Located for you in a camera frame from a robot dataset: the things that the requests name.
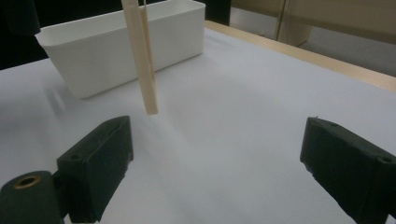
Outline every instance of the tabletop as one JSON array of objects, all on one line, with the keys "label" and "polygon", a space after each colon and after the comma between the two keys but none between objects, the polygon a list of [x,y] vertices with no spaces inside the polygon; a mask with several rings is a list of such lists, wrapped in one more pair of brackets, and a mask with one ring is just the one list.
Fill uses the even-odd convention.
[{"label": "tabletop", "polygon": [[81,100],[50,60],[0,71],[0,185],[55,172],[97,125],[129,115],[134,161],[101,223],[354,223],[299,161],[305,122],[396,154],[396,93],[215,30],[202,54],[157,72],[155,116],[137,81]]}]

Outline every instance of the dark background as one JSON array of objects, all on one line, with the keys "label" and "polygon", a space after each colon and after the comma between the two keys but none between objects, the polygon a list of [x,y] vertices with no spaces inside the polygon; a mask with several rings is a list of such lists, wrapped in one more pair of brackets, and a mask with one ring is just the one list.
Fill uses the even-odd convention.
[{"label": "dark background", "polygon": [[[162,0],[147,0],[148,4]],[[197,0],[206,4],[206,19],[229,24],[231,0]],[[7,27],[4,4],[0,10],[0,70],[48,58],[34,36],[14,35]],[[35,0],[40,27],[122,10],[120,0]]]}]

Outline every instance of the white plastic container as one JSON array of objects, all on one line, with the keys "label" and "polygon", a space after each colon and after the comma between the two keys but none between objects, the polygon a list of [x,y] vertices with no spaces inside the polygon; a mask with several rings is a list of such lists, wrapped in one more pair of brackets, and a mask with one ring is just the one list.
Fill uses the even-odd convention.
[{"label": "white plastic container", "polygon": [[[202,3],[168,0],[148,5],[154,69],[200,54],[204,26]],[[35,37],[77,97],[137,78],[123,11],[44,27]]]}]

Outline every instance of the wooden stick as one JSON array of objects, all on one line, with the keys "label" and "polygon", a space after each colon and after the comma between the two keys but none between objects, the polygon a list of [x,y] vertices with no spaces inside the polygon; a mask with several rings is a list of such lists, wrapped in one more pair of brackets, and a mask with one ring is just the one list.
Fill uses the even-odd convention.
[{"label": "wooden stick", "polygon": [[146,1],[142,9],[142,14],[140,13],[137,0],[121,0],[121,2],[146,112],[149,115],[157,114],[158,107],[155,91],[155,76],[149,46]]}]

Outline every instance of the white bin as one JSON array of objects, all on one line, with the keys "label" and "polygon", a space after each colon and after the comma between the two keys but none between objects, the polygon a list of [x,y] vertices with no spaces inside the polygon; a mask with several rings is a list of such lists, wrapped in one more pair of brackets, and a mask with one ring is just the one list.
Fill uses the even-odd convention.
[{"label": "white bin", "polygon": [[[202,3],[168,0],[148,5],[154,69],[200,54],[204,26]],[[77,97],[137,78],[123,11],[44,27],[35,37]]]}]

